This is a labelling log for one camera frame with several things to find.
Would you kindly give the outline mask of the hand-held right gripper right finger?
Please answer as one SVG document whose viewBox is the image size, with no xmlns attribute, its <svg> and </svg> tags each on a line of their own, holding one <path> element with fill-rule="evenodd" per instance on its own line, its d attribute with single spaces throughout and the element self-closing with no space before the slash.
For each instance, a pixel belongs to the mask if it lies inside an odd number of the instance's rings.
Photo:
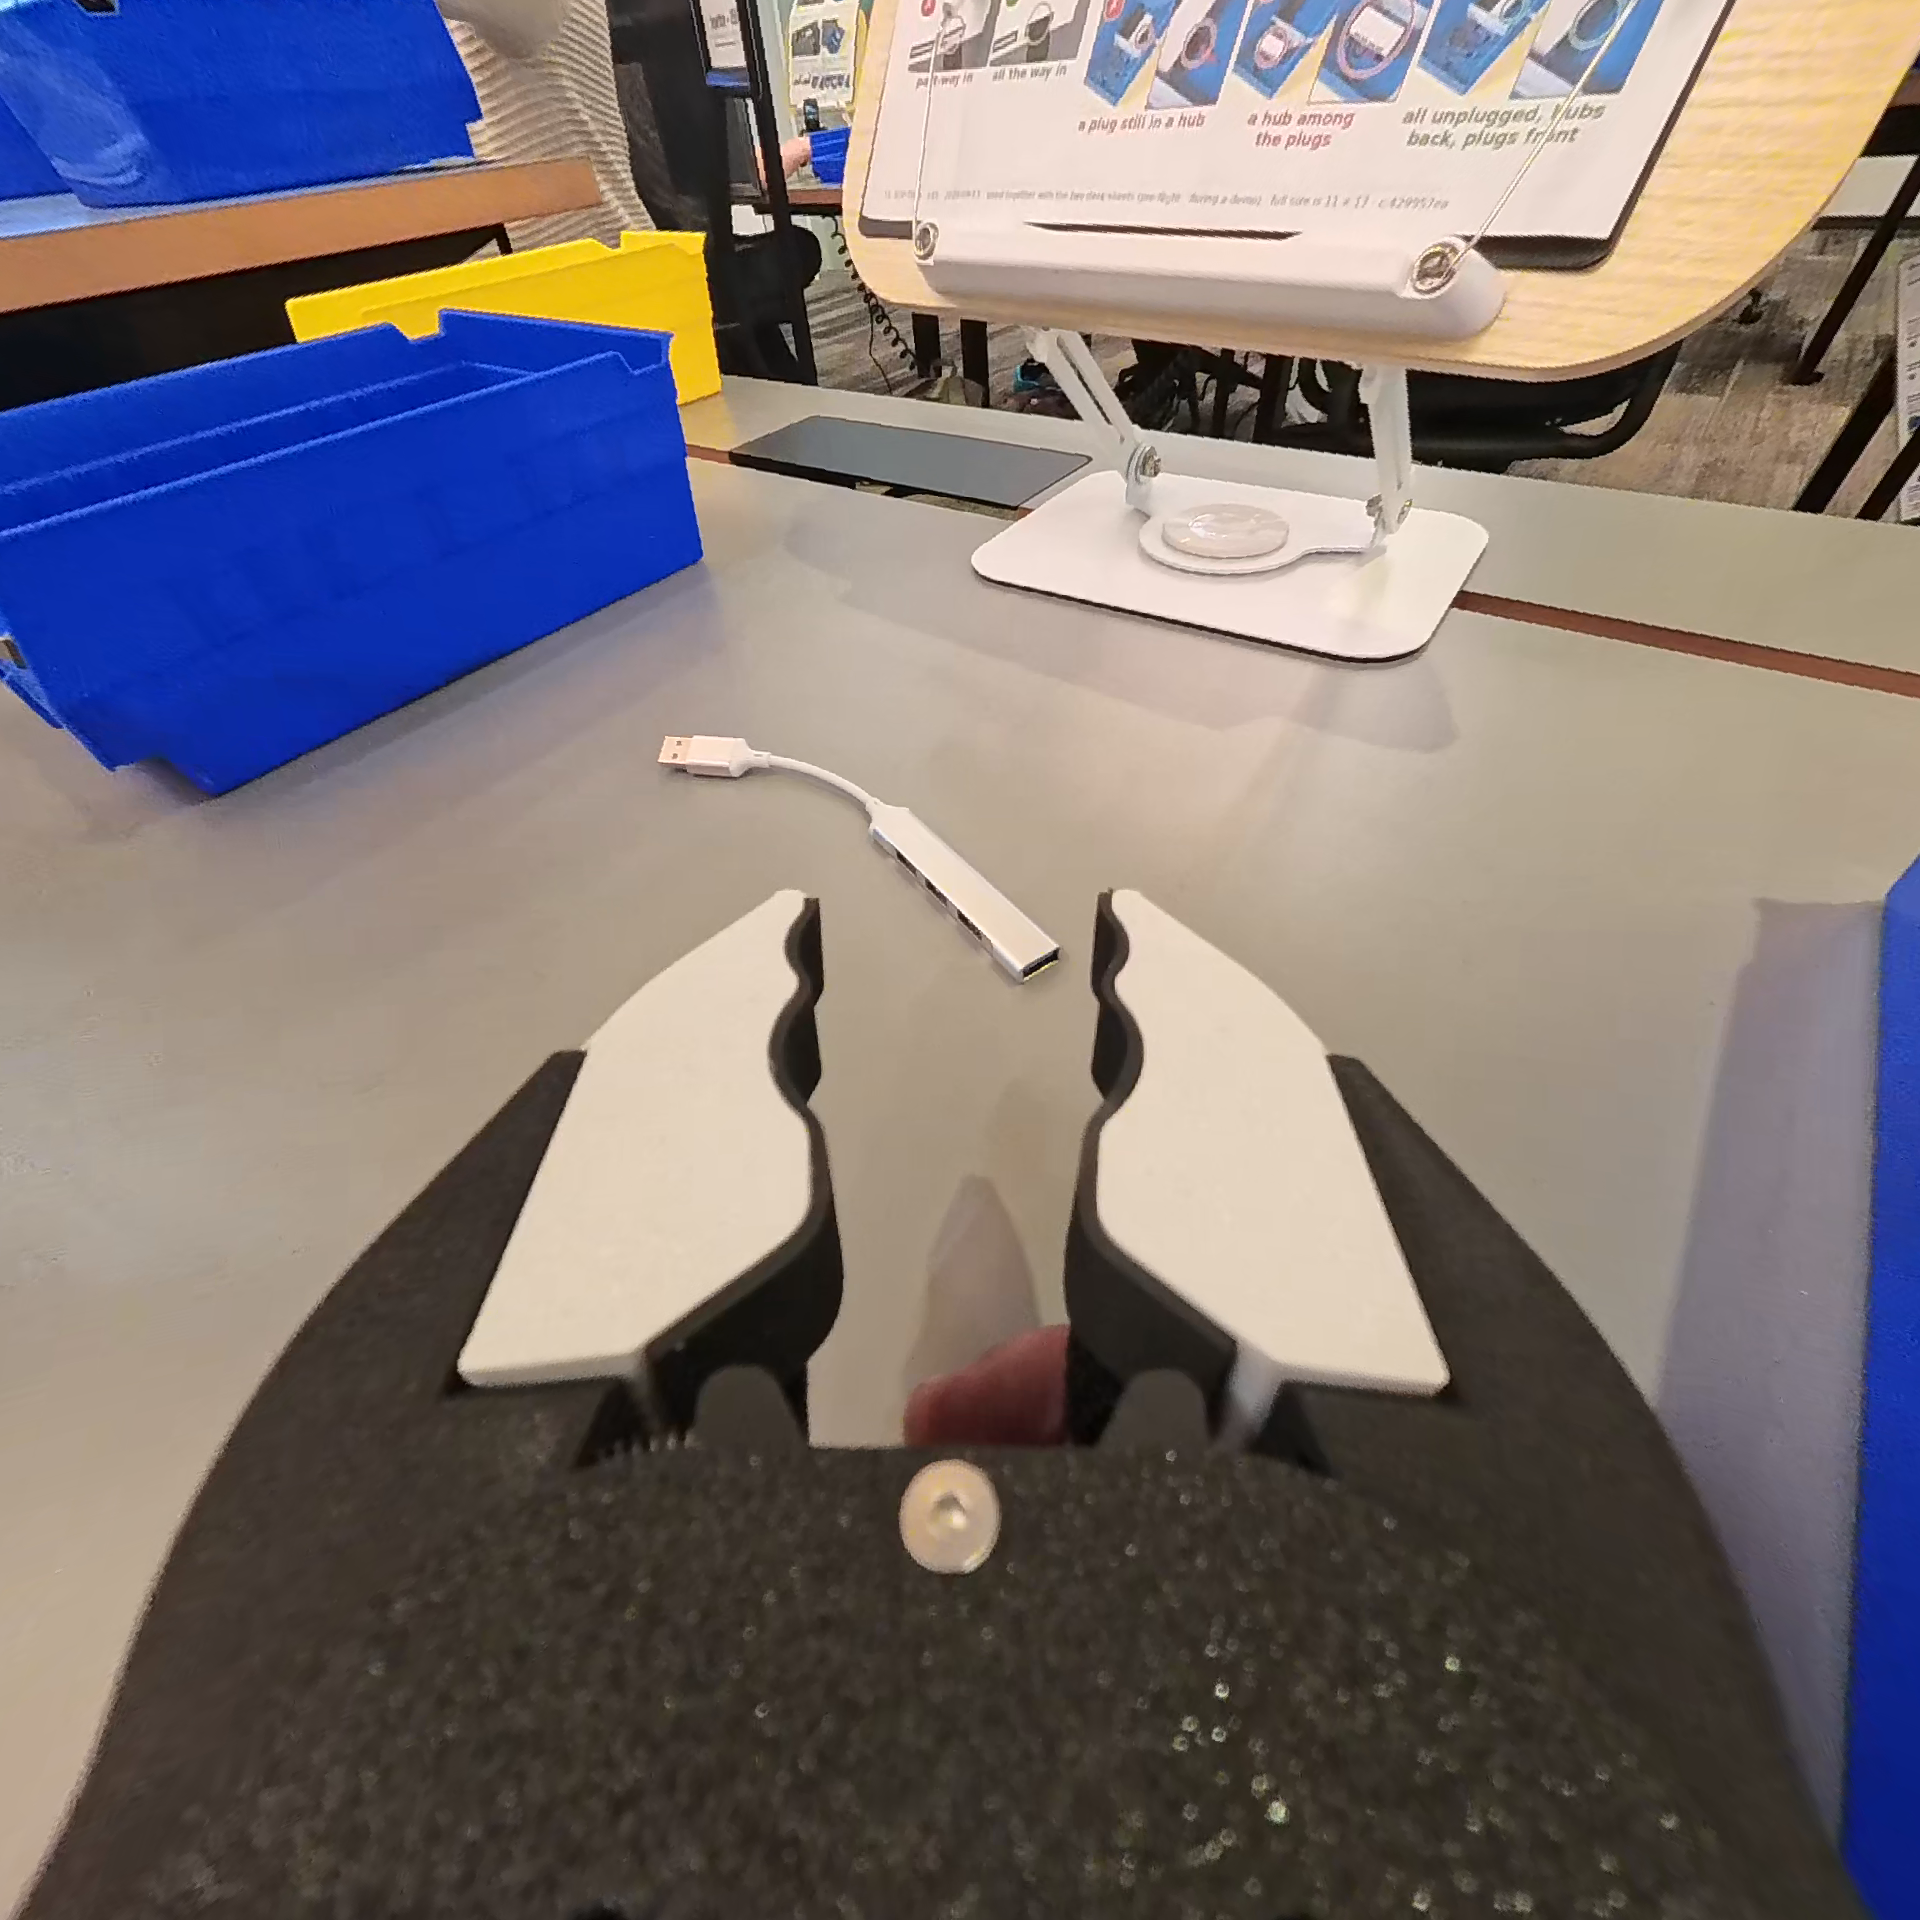
<svg viewBox="0 0 1920 1920">
<path fill-rule="evenodd" d="M 1132 887 L 1095 903 L 1095 1110 L 1064 1248 L 1067 1432 L 1146 1376 L 1260 1447 L 1308 1390 L 1446 1405 L 1450 1359 L 1328 1047 Z"/>
</svg>

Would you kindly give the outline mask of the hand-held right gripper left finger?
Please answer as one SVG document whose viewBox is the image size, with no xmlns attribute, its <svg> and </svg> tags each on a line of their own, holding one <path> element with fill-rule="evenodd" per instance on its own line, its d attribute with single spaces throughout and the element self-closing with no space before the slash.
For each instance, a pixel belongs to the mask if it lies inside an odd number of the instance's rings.
<svg viewBox="0 0 1920 1920">
<path fill-rule="evenodd" d="M 823 914 L 784 888 L 588 1040 L 458 1358 L 467 1386 L 622 1380 L 692 1422 L 729 1368 L 803 1383 L 843 1303 L 816 1006 Z"/>
</svg>

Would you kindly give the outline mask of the blue plastic bin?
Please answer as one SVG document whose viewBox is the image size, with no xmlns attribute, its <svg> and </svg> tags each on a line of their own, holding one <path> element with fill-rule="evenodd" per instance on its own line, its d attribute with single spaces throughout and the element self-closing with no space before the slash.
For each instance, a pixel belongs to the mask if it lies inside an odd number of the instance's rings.
<svg viewBox="0 0 1920 1920">
<path fill-rule="evenodd" d="M 483 118 L 433 2 L 6 2 L 2 93 L 90 207 L 470 159 Z"/>
<path fill-rule="evenodd" d="M 1918 1916 L 1918 869 L 1879 936 L 1851 1682 L 1841 1848 L 1867 1911 Z"/>
<path fill-rule="evenodd" d="M 449 310 L 2 426 L 6 686 L 209 796 L 704 553 L 655 329 Z"/>
</svg>

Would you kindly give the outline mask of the yellow plastic bin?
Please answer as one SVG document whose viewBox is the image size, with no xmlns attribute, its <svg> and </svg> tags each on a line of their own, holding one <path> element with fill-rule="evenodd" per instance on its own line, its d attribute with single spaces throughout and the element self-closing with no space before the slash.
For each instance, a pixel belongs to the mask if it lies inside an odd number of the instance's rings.
<svg viewBox="0 0 1920 1920">
<path fill-rule="evenodd" d="M 579 240 L 475 255 L 433 272 L 361 280 L 287 304 L 302 343 L 394 324 L 423 337 L 449 310 L 520 319 L 652 329 L 670 337 L 680 401 L 714 398 L 718 362 L 707 240 L 697 230 L 624 230 L 615 245 Z"/>
</svg>

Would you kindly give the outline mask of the black tripod pole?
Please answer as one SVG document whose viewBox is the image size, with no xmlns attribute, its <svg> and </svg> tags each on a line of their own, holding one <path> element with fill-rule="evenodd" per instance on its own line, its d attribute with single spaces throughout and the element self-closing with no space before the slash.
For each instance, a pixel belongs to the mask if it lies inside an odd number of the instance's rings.
<svg viewBox="0 0 1920 1920">
<path fill-rule="evenodd" d="M 707 266 L 722 365 L 814 385 L 794 201 L 774 66 L 754 2 L 692 2 L 708 103 Z"/>
</svg>

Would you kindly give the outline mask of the printed instruction sheet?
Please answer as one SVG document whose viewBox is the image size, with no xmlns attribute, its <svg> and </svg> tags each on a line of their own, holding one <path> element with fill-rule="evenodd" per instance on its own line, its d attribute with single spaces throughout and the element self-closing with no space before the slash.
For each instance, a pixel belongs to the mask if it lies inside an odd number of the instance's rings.
<svg viewBox="0 0 1920 1920">
<path fill-rule="evenodd" d="M 896 5 L 858 223 L 1336 226 L 1607 255 L 1720 2 Z"/>
</svg>

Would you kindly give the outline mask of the wooden side table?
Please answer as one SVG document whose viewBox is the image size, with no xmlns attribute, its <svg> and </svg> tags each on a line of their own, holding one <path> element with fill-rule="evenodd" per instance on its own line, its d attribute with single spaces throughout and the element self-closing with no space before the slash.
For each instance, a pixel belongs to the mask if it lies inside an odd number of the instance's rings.
<svg viewBox="0 0 1920 1920">
<path fill-rule="evenodd" d="M 449 159 L 290 194 L 144 207 L 90 207 L 73 197 L 17 199 L 2 206 L 2 310 L 484 233 L 599 204 L 598 177 L 580 157 Z"/>
</svg>

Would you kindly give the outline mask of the wooden document stand white base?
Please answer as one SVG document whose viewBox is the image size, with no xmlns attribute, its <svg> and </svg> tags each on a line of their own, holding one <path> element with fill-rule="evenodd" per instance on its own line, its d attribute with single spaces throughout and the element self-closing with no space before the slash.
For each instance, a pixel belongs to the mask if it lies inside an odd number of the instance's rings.
<svg viewBox="0 0 1920 1920">
<path fill-rule="evenodd" d="M 1632 368 L 1745 295 L 1814 223 L 1916 62 L 1916 5 L 1731 5 L 1607 255 L 1336 226 L 1292 233 L 858 223 L 896 31 L 876 5 L 849 148 L 856 266 L 929 313 L 1020 324 L 1095 433 L 1095 466 L 985 541 L 996 588 L 1348 665 L 1418 655 L 1486 530 L 1412 498 L 1412 373 L 1569 382 Z M 1211 481 L 1166 463 L 1098 336 L 1336 360 L 1358 374 L 1364 498 Z"/>
</svg>

